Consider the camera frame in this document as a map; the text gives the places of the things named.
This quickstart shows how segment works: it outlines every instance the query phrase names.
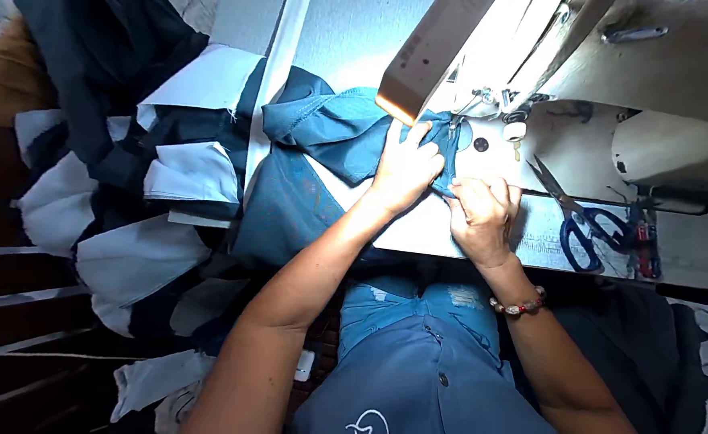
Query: ripped jeans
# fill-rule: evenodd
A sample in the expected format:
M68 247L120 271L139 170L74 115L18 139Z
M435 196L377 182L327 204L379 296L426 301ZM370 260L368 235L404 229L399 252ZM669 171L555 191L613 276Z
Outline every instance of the ripped jeans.
M424 293L417 292L400 297L350 280L341 308L338 360L370 334L412 315L431 315L461 328L499 360L491 289L468 262L445 261Z

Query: blue scissors handle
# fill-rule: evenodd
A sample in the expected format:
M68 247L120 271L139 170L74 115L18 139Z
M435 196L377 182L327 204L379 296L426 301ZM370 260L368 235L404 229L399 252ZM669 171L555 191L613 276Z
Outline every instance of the blue scissors handle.
M576 237L582 249L585 250L587 256L590 258L590 264L586 268L582 268L579 262L576 261L574 252L571 251L571 244L569 243L571 234ZM597 253L595 253L595 247L592 245L592 241L582 233L579 225L573 219L563 220L563 224L560 225L560 246L563 248L565 259L569 260L569 263L574 267L574 271L576 272L595 272L603 267L600 258Z
M609 232L606 232L602 226L598 224L597 219L599 215L611 220L611 223L616 225L619 231L614 232L613 235L609 235ZM590 226L590 231L595 238L608 244L615 252L626 253L628 251L629 237L632 234L632 230L622 219L612 212L600 208L584 208L581 217Z

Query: scissors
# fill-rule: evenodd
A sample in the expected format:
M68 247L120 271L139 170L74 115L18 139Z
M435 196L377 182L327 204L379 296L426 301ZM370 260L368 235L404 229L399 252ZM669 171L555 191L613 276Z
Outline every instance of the scissors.
M615 252L627 253L629 251L629 240L632 235L632 229L627 223L623 222L619 217L611 212L608 212L600 208L585 208L580 204L576 203L574 199L568 196L560 184L552 176L552 173L544 166L542 160L534 155L536 164L539 169L534 167L530 162L528 163L533 169L536 178L542 183L544 188L547 190L553 199L558 201L563 210L563 223L560 225L560 246L563 249L566 259L569 260L571 266L577 272L595 272L603 268L603 264L600 261L597 253L595 253L595 247L592 245L592 241L585 236L585 234L580 230L579 224L574 220L574 214L576 214L580 221L584 221L590 227L590 234L600 241L605 242L612 248ZM619 231L615 231L614 235L609 235L600 224L596 221L598 216L602 215L619 228ZM573 235L579 241L581 247L587 253L590 258L590 264L586 268L582 268L581 265L576 261L574 253L571 251L571 246L569 244L569 237Z

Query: blue shirt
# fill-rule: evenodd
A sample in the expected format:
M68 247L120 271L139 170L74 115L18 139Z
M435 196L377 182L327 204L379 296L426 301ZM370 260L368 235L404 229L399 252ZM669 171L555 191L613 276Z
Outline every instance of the blue shirt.
M469 334L407 317L359 342L295 414L293 432L555 432Z

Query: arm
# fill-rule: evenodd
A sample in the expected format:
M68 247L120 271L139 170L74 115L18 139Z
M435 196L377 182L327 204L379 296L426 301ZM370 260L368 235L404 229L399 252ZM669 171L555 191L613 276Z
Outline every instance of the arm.
M501 178L454 180L447 199L454 238L504 306L538 298L509 248L509 227L520 205L520 188ZM561 433L632 433L606 384L549 309L507 315L515 350L536 392L542 415Z
M183 433L281 431L306 330L362 247L442 172L445 160L437 146L418 148L430 123L417 125L404 143L399 143L401 128L398 121L389 128L368 192L244 309Z

